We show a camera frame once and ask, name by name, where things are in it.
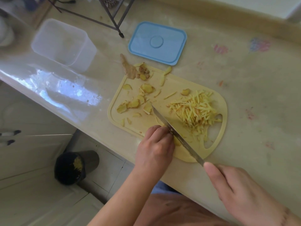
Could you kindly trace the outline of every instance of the cutting board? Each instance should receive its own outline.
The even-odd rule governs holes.
[[[108,108],[108,118],[112,124],[117,127],[131,133],[140,139],[144,137],[147,129],[153,125],[162,124],[158,118],[154,115],[153,111],[150,115],[146,114],[143,111],[143,107],[145,104],[140,105],[138,108],[131,108],[127,111],[119,114],[117,113],[117,107],[124,102],[125,100],[131,101],[133,98],[136,98],[139,94],[139,87],[148,83],[156,88],[156,91],[161,89],[161,93],[154,98],[156,91],[153,93],[146,95],[145,98],[149,99],[152,102],[153,106],[173,125],[173,127],[180,133],[180,135],[190,144],[190,146],[203,158],[205,159],[209,156],[213,150],[219,144],[225,128],[227,124],[227,104],[224,98],[217,93],[207,87],[201,86],[199,84],[187,81],[185,79],[179,78],[173,74],[166,75],[166,80],[163,86],[160,86],[160,79],[164,73],[164,71],[159,70],[157,68],[146,65],[146,67],[150,70],[150,75],[152,77],[147,81],[142,81],[141,79],[129,79],[126,76],[123,78],[118,90],[111,101],[111,104]],[[124,84],[129,84],[132,87],[132,90],[124,90],[122,86]],[[196,90],[205,90],[212,92],[211,98],[214,100],[213,107],[217,110],[217,112],[222,116],[222,122],[216,123],[212,127],[208,129],[208,137],[209,140],[204,142],[203,136],[200,136],[200,140],[193,137],[189,128],[186,127],[183,122],[177,118],[174,114],[169,112],[169,108],[166,106],[171,101],[175,99],[179,99],[183,97],[180,93],[183,89],[190,89],[192,93]],[[164,100],[164,98],[172,93],[176,92],[171,97]],[[133,117],[134,113],[140,113],[142,117],[135,118]],[[124,127],[121,125],[122,119],[125,119]],[[186,161],[186,162],[196,162],[196,160],[188,153],[188,151],[183,146],[176,146],[174,156]]]

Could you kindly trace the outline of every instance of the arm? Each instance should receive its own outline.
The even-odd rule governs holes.
[[[206,162],[208,174],[228,212],[245,226],[301,226],[291,213],[241,168]]]
[[[160,125],[149,128],[137,148],[133,171],[88,226],[132,226],[171,163],[174,149],[168,128]]]

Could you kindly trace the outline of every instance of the container lid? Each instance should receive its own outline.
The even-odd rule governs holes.
[[[129,43],[132,54],[175,65],[186,42],[183,30],[143,21],[138,24]]]

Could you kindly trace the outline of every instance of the countertop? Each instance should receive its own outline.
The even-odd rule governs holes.
[[[93,2],[88,5],[82,0],[78,12],[108,22],[99,3]],[[54,8],[47,18],[88,33],[98,48],[88,71],[77,74],[35,54],[30,48],[35,32],[17,28],[16,42],[0,50],[1,80],[134,162],[140,140],[107,118],[109,103],[124,75],[119,55],[125,54],[132,64],[145,61],[164,70],[164,64],[131,55],[127,49],[130,37],[144,20],[183,29],[187,42],[172,73],[219,92],[228,105],[226,131],[206,160],[244,168],[301,216],[299,46],[206,21],[152,0],[135,1],[121,25],[124,39],[115,30]],[[199,164],[174,158],[162,180],[233,220]]]

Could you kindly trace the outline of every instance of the kitchen knife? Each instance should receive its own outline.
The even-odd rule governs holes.
[[[153,112],[154,114],[163,122],[163,124],[170,129],[170,132],[178,138],[178,140],[181,142],[181,144],[184,146],[184,148],[187,149],[187,151],[191,154],[192,157],[195,158],[195,160],[201,164],[201,166],[204,165],[204,160],[198,155],[197,152],[194,151],[192,147],[180,136],[180,134],[173,128],[173,126],[162,116],[158,110],[154,106],[153,107]]]

